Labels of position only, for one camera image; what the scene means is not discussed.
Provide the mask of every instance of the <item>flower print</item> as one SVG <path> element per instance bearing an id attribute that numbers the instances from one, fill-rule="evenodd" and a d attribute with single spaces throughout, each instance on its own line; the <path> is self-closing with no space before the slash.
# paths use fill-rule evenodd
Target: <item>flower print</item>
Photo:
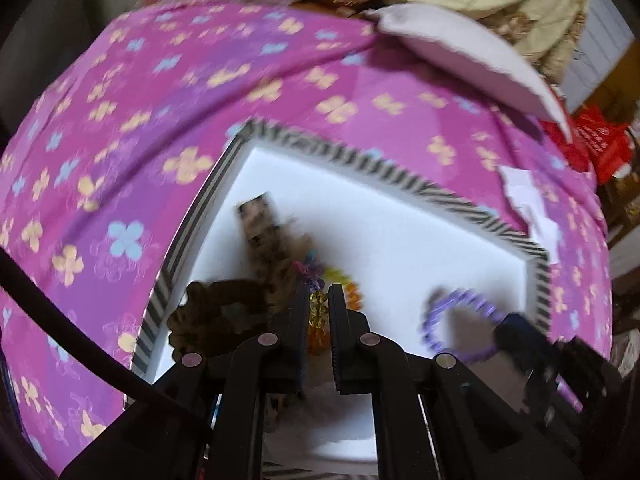
<path id="1" fill-rule="evenodd" d="M 136 112 L 128 121 L 120 125 L 120 132 L 123 134 L 132 132 L 137 127 L 147 124 L 150 119 L 151 112 Z"/>
<path id="2" fill-rule="evenodd" d="M 53 438 L 59 440 L 68 446 L 69 443 L 65 439 L 65 425 L 60 421 L 60 414 L 58 411 L 51 405 L 49 399 L 47 397 L 42 397 L 44 402 L 44 409 L 49 413 L 49 417 L 51 418 L 51 423 L 53 426 Z"/>
<path id="3" fill-rule="evenodd" d="M 144 44 L 145 44 L 145 38 L 138 38 L 137 40 L 131 40 L 127 44 L 127 51 L 139 52 Z"/>
<path id="4" fill-rule="evenodd" d="M 120 141 L 119 140 L 114 140 L 111 144 L 109 144 L 106 148 L 104 148 L 103 150 L 100 150 L 98 153 L 95 154 L 94 156 L 94 162 L 98 163 L 102 160 L 104 160 L 105 158 L 107 158 L 107 156 L 111 153 L 114 152 L 115 150 L 118 149 L 118 146 L 120 145 Z"/>
<path id="5" fill-rule="evenodd" d="M 358 106 L 341 95 L 334 95 L 318 103 L 316 111 L 325 114 L 327 122 L 331 124 L 343 124 L 358 113 Z"/>
<path id="6" fill-rule="evenodd" d="M 172 37 L 171 41 L 169 41 L 169 44 L 179 46 L 183 44 L 186 40 L 188 40 L 190 37 L 191 37 L 190 32 L 181 32 L 177 36 Z"/>
<path id="7" fill-rule="evenodd" d="M 48 185 L 49 171 L 47 171 L 47 168 L 45 168 L 44 170 L 42 170 L 42 173 L 40 173 L 39 179 L 33 183 L 33 188 L 31 189 L 31 199 L 36 202 L 36 200 L 40 198 L 42 192 L 47 189 Z"/>
<path id="8" fill-rule="evenodd" d="M 318 30 L 316 32 L 316 40 L 330 40 L 333 41 L 338 37 L 338 33 L 332 30 Z"/>
<path id="9" fill-rule="evenodd" d="M 438 162 L 443 166 L 451 166 L 456 158 L 456 149 L 449 146 L 443 136 L 435 136 L 431 139 L 431 144 L 427 146 L 430 153 L 438 156 Z"/>
<path id="10" fill-rule="evenodd" d="M 287 18 L 280 24 L 278 30 L 286 32 L 287 34 L 296 34 L 304 27 L 305 25 L 302 22 L 297 22 L 295 18 Z"/>
<path id="11" fill-rule="evenodd" d="M 71 286 L 75 274 L 79 274 L 84 269 L 82 256 L 78 256 L 78 248 L 73 245 L 66 245 L 62 249 L 62 256 L 52 256 L 51 263 L 57 272 L 63 274 L 65 286 Z"/>
<path id="12" fill-rule="evenodd" d="M 9 320 L 11 319 L 11 314 L 13 313 L 13 309 L 3 307 L 2 308 L 2 329 L 4 330 L 6 326 L 9 324 Z"/>
<path id="13" fill-rule="evenodd" d="M 190 184 L 196 180 L 201 171 L 206 171 L 213 166 L 213 160 L 207 155 L 198 156 L 198 148 L 190 146 L 182 150 L 177 157 L 168 158 L 162 166 L 164 173 L 175 171 L 175 181 L 178 184 Z"/>
<path id="14" fill-rule="evenodd" d="M 72 160 L 66 160 L 65 162 L 63 162 L 62 166 L 60 166 L 60 172 L 58 173 L 58 176 L 56 177 L 56 180 L 53 183 L 53 187 L 58 187 L 63 182 L 66 182 L 68 178 L 71 176 L 71 172 L 78 165 L 78 162 L 80 162 L 78 158 L 73 158 Z"/>
<path id="15" fill-rule="evenodd" d="M 569 319 L 571 320 L 571 328 L 578 330 L 580 328 L 580 314 L 578 314 L 578 311 L 574 310 L 569 314 Z"/>
<path id="16" fill-rule="evenodd" d="M 284 18 L 284 12 L 281 10 L 272 10 L 264 15 L 265 20 L 281 20 L 282 18 Z"/>
<path id="17" fill-rule="evenodd" d="M 14 156 L 11 153 L 2 154 L 0 158 L 0 172 L 11 171 L 14 167 Z"/>
<path id="18" fill-rule="evenodd" d="M 325 73 L 321 67 L 315 66 L 311 69 L 311 72 L 306 75 L 305 81 L 315 83 L 319 89 L 326 90 L 338 81 L 338 75 Z"/>
<path id="19" fill-rule="evenodd" d="M 553 303 L 556 306 L 556 312 L 560 314 L 563 310 L 567 310 L 566 303 L 564 302 L 564 288 L 561 286 L 554 286 L 552 288 L 553 292 Z"/>
<path id="20" fill-rule="evenodd" d="M 258 5 L 247 5 L 238 10 L 239 14 L 253 14 L 254 12 L 260 12 L 262 9 L 261 6 Z"/>
<path id="21" fill-rule="evenodd" d="M 58 103 L 58 106 L 56 106 L 56 115 L 60 115 L 70 106 L 71 106 L 71 97 L 65 97 L 64 99 L 62 99 L 62 101 Z"/>
<path id="22" fill-rule="evenodd" d="M 578 267 L 574 267 L 574 273 L 572 275 L 572 279 L 574 280 L 575 286 L 580 286 L 582 283 L 582 273 Z"/>
<path id="23" fill-rule="evenodd" d="M 98 83 L 95 85 L 89 95 L 86 97 L 86 101 L 88 103 L 93 103 L 95 100 L 102 99 L 104 95 L 107 93 L 107 88 L 111 84 L 111 81 L 107 79 L 107 81 L 103 81 L 102 83 Z"/>
<path id="24" fill-rule="evenodd" d="M 78 191 L 82 195 L 78 199 L 78 209 L 82 208 L 85 211 L 91 213 L 96 211 L 100 206 L 96 200 L 92 200 L 92 196 L 98 188 L 104 183 L 104 177 L 99 177 L 95 182 L 91 180 L 91 177 L 85 175 L 78 180 Z"/>
<path id="25" fill-rule="evenodd" d="M 103 101 L 98 105 L 97 108 L 94 108 L 93 110 L 91 110 L 91 112 L 89 113 L 89 119 L 99 123 L 106 116 L 113 114 L 113 111 L 116 109 L 117 106 L 118 105 L 116 103 Z"/>
<path id="26" fill-rule="evenodd" d="M 9 218 L 2 222 L 2 230 L 0 230 L 0 246 L 5 249 L 9 246 L 9 233 L 14 228 L 14 219 Z"/>
<path id="27" fill-rule="evenodd" d="M 457 102 L 460 109 L 464 110 L 465 112 L 469 112 L 473 115 L 478 115 L 480 113 L 480 110 L 478 109 L 476 104 L 469 99 L 465 99 L 463 97 L 460 97 L 459 95 L 456 95 L 453 100 Z"/>
<path id="28" fill-rule="evenodd" d="M 562 160 L 559 156 L 553 155 L 551 157 L 551 166 L 556 170 L 564 170 L 566 167 L 566 162 Z"/>
<path id="29" fill-rule="evenodd" d="M 145 227 L 138 221 L 128 226 L 123 222 L 111 222 L 107 229 L 108 235 L 115 238 L 111 244 L 111 255 L 116 258 L 123 254 L 130 260 L 138 261 L 142 257 L 142 246 L 138 243 Z"/>
<path id="30" fill-rule="evenodd" d="M 262 46 L 262 50 L 260 51 L 260 54 L 262 56 L 264 54 L 277 54 L 279 52 L 284 52 L 288 46 L 289 46 L 289 43 L 287 43 L 286 41 L 283 41 L 282 43 L 265 43 Z"/>
<path id="31" fill-rule="evenodd" d="M 33 449 L 35 449 L 39 457 L 46 462 L 48 459 L 47 459 L 47 455 L 45 455 L 44 451 L 42 450 L 42 444 L 40 444 L 38 439 L 35 438 L 33 435 L 27 435 L 27 436 L 29 437 L 29 442 L 31 442 L 31 446 L 33 447 Z"/>
<path id="32" fill-rule="evenodd" d="M 273 103 L 282 95 L 280 91 L 281 88 L 282 79 L 275 79 L 273 81 L 263 79 L 256 88 L 248 93 L 246 100 L 253 103 L 258 99 L 263 99 L 268 103 Z"/>
<path id="33" fill-rule="evenodd" d="M 104 351 L 129 368 L 140 331 L 140 324 L 136 322 L 136 318 L 131 314 L 124 314 L 120 319 L 104 325 L 102 329 L 106 335 L 106 342 L 102 346 Z"/>
<path id="34" fill-rule="evenodd" d="M 14 192 L 14 196 L 20 195 L 20 192 L 22 191 L 26 183 L 27 181 L 23 176 L 19 176 L 17 179 L 15 179 L 14 183 L 11 186 L 11 190 Z"/>
<path id="35" fill-rule="evenodd" d="M 47 147 L 44 150 L 47 153 L 52 152 L 60 145 L 60 140 L 62 140 L 62 132 L 54 132 L 53 134 L 51 134 L 49 143 L 47 144 Z"/>
<path id="36" fill-rule="evenodd" d="M 160 62 L 154 68 L 154 74 L 158 74 L 160 72 L 164 72 L 165 70 L 171 70 L 172 68 L 175 68 L 181 58 L 182 54 L 178 54 L 177 56 L 173 57 L 165 57 L 164 59 L 160 60 Z"/>
<path id="37" fill-rule="evenodd" d="M 31 219 L 20 233 L 23 242 L 28 242 L 29 247 L 34 253 L 40 249 L 40 238 L 42 238 L 42 224 L 37 220 Z"/>
<path id="38" fill-rule="evenodd" d="M 211 19 L 211 16 L 196 16 L 191 20 L 191 25 L 201 25 L 207 23 Z"/>
<path id="39" fill-rule="evenodd" d="M 495 171 L 497 161 L 500 160 L 500 156 L 497 153 L 486 149 L 484 146 L 476 147 L 476 153 L 482 159 L 482 165 L 487 171 Z"/>
<path id="40" fill-rule="evenodd" d="M 156 17 L 156 22 L 157 23 L 168 22 L 173 16 L 174 14 L 172 12 L 165 12 L 164 14 L 160 14 L 159 16 Z"/>
<path id="41" fill-rule="evenodd" d="M 350 52 L 346 56 L 342 58 L 341 63 L 343 65 L 363 65 L 364 64 L 364 56 L 362 54 L 356 54 L 355 52 Z"/>
<path id="42" fill-rule="evenodd" d="M 24 402 L 27 403 L 27 406 L 33 405 L 36 412 L 40 413 L 42 411 L 42 407 L 38 401 L 38 389 L 36 388 L 36 385 L 27 380 L 24 376 L 20 378 L 20 382 L 24 389 Z"/>

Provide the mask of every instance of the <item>yellow flower pattern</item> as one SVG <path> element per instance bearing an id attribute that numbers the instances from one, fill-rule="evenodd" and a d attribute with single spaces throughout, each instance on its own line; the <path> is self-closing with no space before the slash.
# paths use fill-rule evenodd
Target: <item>yellow flower pattern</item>
<path id="1" fill-rule="evenodd" d="M 422 92 L 420 95 L 418 95 L 418 97 L 423 101 L 429 103 L 434 108 L 437 108 L 438 110 L 441 110 L 442 108 L 447 106 L 447 104 L 449 104 L 449 102 L 444 97 L 438 97 L 432 92 Z"/>
<path id="2" fill-rule="evenodd" d="M 71 106 L 71 97 L 65 97 L 56 106 L 56 115 L 60 115 Z"/>
<path id="3" fill-rule="evenodd" d="M 71 286 L 75 275 L 84 269 L 82 256 L 78 256 L 78 248 L 73 245 L 65 245 L 62 249 L 62 256 L 52 256 L 51 263 L 57 272 L 61 272 L 65 286 Z"/>
<path id="4" fill-rule="evenodd" d="M 555 286 L 552 290 L 556 312 L 560 314 L 562 311 L 567 310 L 566 303 L 564 302 L 564 288 L 561 286 Z"/>
<path id="5" fill-rule="evenodd" d="M 574 280 L 576 286 L 580 286 L 580 284 L 582 283 L 582 273 L 580 272 L 580 269 L 578 269 L 578 267 L 574 267 L 572 279 Z"/>
<path id="6" fill-rule="evenodd" d="M 0 172 L 11 171 L 14 167 L 14 156 L 11 153 L 5 153 L 0 158 Z"/>
<path id="7" fill-rule="evenodd" d="M 20 382 L 24 389 L 24 402 L 27 403 L 27 406 L 33 405 L 36 412 L 40 413 L 42 411 L 42 407 L 38 401 L 38 389 L 35 384 L 28 381 L 26 377 L 21 377 Z"/>
<path id="8" fill-rule="evenodd" d="M 151 112 L 137 112 L 128 121 L 120 125 L 120 132 L 123 134 L 132 132 L 137 127 L 147 124 L 151 119 Z"/>
<path id="9" fill-rule="evenodd" d="M 42 224 L 31 219 L 20 233 L 20 239 L 27 242 L 31 251 L 37 253 L 40 250 L 40 239 L 42 238 Z"/>
<path id="10" fill-rule="evenodd" d="M 322 68 L 315 66 L 311 69 L 311 72 L 306 75 L 305 81 L 308 83 L 315 83 L 319 89 L 326 90 L 338 81 L 338 75 L 325 73 Z"/>
<path id="11" fill-rule="evenodd" d="M 9 246 L 9 233 L 14 228 L 14 219 L 9 218 L 2 222 L 2 230 L 0 230 L 0 246 L 5 249 Z"/>
<path id="12" fill-rule="evenodd" d="M 484 146 L 478 146 L 476 153 L 482 159 L 482 165 L 487 171 L 495 171 L 497 168 L 497 162 L 500 160 L 500 156 L 491 150 L 486 149 Z"/>
<path id="13" fill-rule="evenodd" d="M 94 108 L 89 113 L 89 119 L 100 122 L 106 116 L 113 114 L 113 111 L 116 109 L 116 103 L 110 103 L 108 101 L 103 101 L 97 108 Z"/>
<path id="14" fill-rule="evenodd" d="M 95 154 L 94 156 L 94 162 L 98 163 L 102 160 L 104 160 L 105 158 L 107 158 L 107 156 L 111 153 L 114 152 L 115 150 L 118 149 L 118 146 L 120 145 L 120 141 L 119 140 L 114 140 L 111 144 L 109 144 L 106 148 L 104 148 L 103 150 L 100 150 L 98 153 Z"/>
<path id="15" fill-rule="evenodd" d="M 273 103 L 277 100 L 282 92 L 280 89 L 282 88 L 282 79 L 276 79 L 274 81 L 266 81 L 262 80 L 260 84 L 251 90 L 247 95 L 246 99 L 249 102 L 257 101 L 258 99 L 263 99 L 268 103 Z"/>
<path id="16" fill-rule="evenodd" d="M 80 432 L 89 437 L 91 440 L 95 440 L 98 436 L 106 430 L 107 427 L 103 424 L 94 424 L 91 422 L 91 418 L 86 410 L 82 410 L 82 423 L 80 424 Z"/>
<path id="17" fill-rule="evenodd" d="M 40 198 L 42 192 L 47 189 L 49 185 L 49 171 L 47 168 L 42 170 L 40 173 L 40 177 L 33 183 L 33 188 L 31 188 L 31 199 L 36 202 L 37 199 Z"/>
<path id="18" fill-rule="evenodd" d="M 100 188 L 104 183 L 104 177 L 99 177 L 95 182 L 91 180 L 91 177 L 85 175 L 78 180 L 78 191 L 80 192 L 80 199 L 78 200 L 78 209 L 82 208 L 85 211 L 91 213 L 98 210 L 100 205 L 96 200 L 92 199 L 92 195 Z"/>
<path id="19" fill-rule="evenodd" d="M 456 158 L 456 150 L 453 146 L 449 146 L 443 136 L 435 136 L 431 139 L 431 144 L 427 146 L 430 153 L 434 153 L 438 157 L 438 162 L 442 166 L 451 166 Z"/>
<path id="20" fill-rule="evenodd" d="M 240 77 L 241 75 L 245 75 L 251 69 L 251 65 L 249 63 L 245 63 L 241 65 L 237 70 L 227 70 L 223 68 L 222 70 L 218 70 L 214 75 L 212 75 L 207 81 L 207 86 L 209 88 L 215 88 L 217 86 L 223 85 L 229 81 L 233 81 L 233 79 Z"/>
<path id="21" fill-rule="evenodd" d="M 190 37 L 191 37 L 190 32 L 181 32 L 177 36 L 174 36 L 173 38 L 171 38 L 171 41 L 169 43 L 171 43 L 172 45 L 178 46 L 183 44 Z"/>
<path id="22" fill-rule="evenodd" d="M 406 104 L 394 101 L 389 94 L 380 94 L 373 98 L 371 103 L 378 109 L 388 112 L 390 115 L 400 115 L 402 110 L 406 108 Z"/>
<path id="23" fill-rule="evenodd" d="M 96 99 L 102 99 L 107 91 L 109 84 L 110 81 L 107 80 L 103 83 L 95 85 L 89 92 L 89 95 L 86 97 L 86 101 L 88 103 L 93 103 Z"/>
<path id="24" fill-rule="evenodd" d="M 287 18 L 280 24 L 278 30 L 286 32 L 287 34 L 296 34 L 303 28 L 305 28 L 304 23 L 297 22 L 295 18 Z"/>
<path id="25" fill-rule="evenodd" d="M 175 181 L 178 184 L 190 184 L 201 171 L 209 170 L 212 166 L 213 160 L 209 156 L 198 156 L 198 148 L 190 146 L 180 156 L 168 158 L 162 170 L 165 173 L 175 171 Z"/>
<path id="26" fill-rule="evenodd" d="M 323 42 L 318 43 L 318 46 L 316 46 L 316 50 L 333 50 L 334 48 L 338 48 L 340 46 L 342 46 L 342 43 L 340 43 L 339 41 L 337 43 Z"/>
<path id="27" fill-rule="evenodd" d="M 358 113 L 358 107 L 355 103 L 345 100 L 343 96 L 334 95 L 318 103 L 316 111 L 325 114 L 327 122 L 331 124 L 343 124 Z"/>

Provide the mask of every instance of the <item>blue flower pattern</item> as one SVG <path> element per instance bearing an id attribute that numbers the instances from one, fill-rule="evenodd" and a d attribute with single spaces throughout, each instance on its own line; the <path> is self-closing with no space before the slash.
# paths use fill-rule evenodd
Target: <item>blue flower pattern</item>
<path id="1" fill-rule="evenodd" d="M 460 109 L 464 110 L 465 112 L 469 112 L 473 115 L 478 115 L 480 113 L 480 110 L 478 109 L 476 104 L 469 99 L 465 99 L 463 97 L 460 97 L 459 95 L 456 95 L 453 100 L 457 102 Z"/>
<path id="2" fill-rule="evenodd" d="M 173 16 L 172 12 L 165 12 L 156 18 L 156 22 L 168 22 Z"/>
<path id="3" fill-rule="evenodd" d="M 260 51 L 260 55 L 263 56 L 264 54 L 277 54 L 278 52 L 284 52 L 287 47 L 289 46 L 289 43 L 283 42 L 283 43 L 265 43 L 262 46 L 262 50 Z"/>
<path id="4" fill-rule="evenodd" d="M 131 40 L 131 41 L 129 41 L 129 44 L 127 45 L 127 51 L 128 52 L 139 52 L 144 44 L 145 44 L 145 38 L 138 38 L 137 40 Z"/>
<path id="5" fill-rule="evenodd" d="M 53 339 L 50 335 L 47 335 L 47 342 L 49 343 L 49 346 L 51 348 L 53 348 L 56 352 L 58 352 L 58 357 L 60 357 L 61 361 L 64 361 L 65 363 L 69 361 L 68 352 L 64 348 L 62 348 L 62 346 L 60 346 L 58 342 L 55 339 Z"/>
<path id="6" fill-rule="evenodd" d="M 60 145 L 60 140 L 62 140 L 62 132 L 55 132 L 51 134 L 49 143 L 47 144 L 47 147 L 44 150 L 47 153 L 52 152 Z"/>
<path id="7" fill-rule="evenodd" d="M 29 133 L 27 134 L 27 138 L 29 140 L 33 140 L 33 137 L 36 136 L 36 133 L 38 132 L 38 127 L 40 126 L 40 121 L 39 120 L 35 120 L 33 121 L 33 124 L 31 125 L 31 128 L 29 128 Z"/>
<path id="8" fill-rule="evenodd" d="M 566 168 L 566 162 L 564 160 L 562 160 L 559 156 L 552 156 L 551 157 L 551 165 L 556 169 L 556 170 L 564 170 L 564 168 Z"/>
<path id="9" fill-rule="evenodd" d="M 362 65 L 364 64 L 364 56 L 362 54 L 356 54 L 351 52 L 342 58 L 341 63 L 343 65 Z"/>
<path id="10" fill-rule="evenodd" d="M 580 314 L 578 314 L 577 310 L 574 310 L 569 314 L 569 320 L 571 321 L 571 328 L 574 330 L 578 330 L 580 328 Z"/>
<path id="11" fill-rule="evenodd" d="M 269 14 L 265 14 L 264 17 L 266 20 L 279 20 L 280 18 L 284 18 L 284 12 L 273 10 Z"/>
<path id="12" fill-rule="evenodd" d="M 162 72 L 163 70 L 171 70 L 175 68 L 175 66 L 180 61 L 182 54 L 178 54 L 178 56 L 173 57 L 165 57 L 156 67 L 154 68 L 154 74 Z"/>
<path id="13" fill-rule="evenodd" d="M 19 176 L 15 179 L 14 184 L 11 186 L 12 191 L 14 192 L 14 196 L 20 195 L 22 188 L 27 183 L 26 179 L 23 176 Z"/>
<path id="14" fill-rule="evenodd" d="M 316 32 L 316 40 L 335 40 L 338 33 L 332 30 L 318 30 Z"/>
<path id="15" fill-rule="evenodd" d="M 58 187 L 63 182 L 66 182 L 67 179 L 71 176 L 71 172 L 78 165 L 78 162 L 80 161 L 77 158 L 74 158 L 73 160 L 66 160 L 65 162 L 63 162 L 62 166 L 60 166 L 60 172 L 58 173 L 58 176 L 53 183 L 53 187 Z"/>
<path id="16" fill-rule="evenodd" d="M 126 254 L 129 260 L 138 261 L 142 257 L 139 240 L 144 231 L 145 227 L 137 220 L 128 226 L 123 222 L 111 222 L 107 230 L 109 237 L 115 238 L 110 247 L 111 255 L 120 258 Z"/>

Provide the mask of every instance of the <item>purple fabric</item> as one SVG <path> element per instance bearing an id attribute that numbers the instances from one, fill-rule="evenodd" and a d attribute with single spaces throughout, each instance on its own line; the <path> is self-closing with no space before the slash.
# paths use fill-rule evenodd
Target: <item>purple fabric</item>
<path id="1" fill-rule="evenodd" d="M 520 230 L 496 165 L 531 170 L 562 232 L 552 338 L 579 334 L 609 354 L 593 175 L 568 168 L 535 123 L 357 20 L 230 3 L 121 16 L 44 92 L 2 156 L 0 243 L 69 319 L 129 365 L 172 237 L 251 116 L 392 159 Z M 24 425 L 59 472 L 121 413 L 122 394 L 4 292 L 0 310 Z"/>

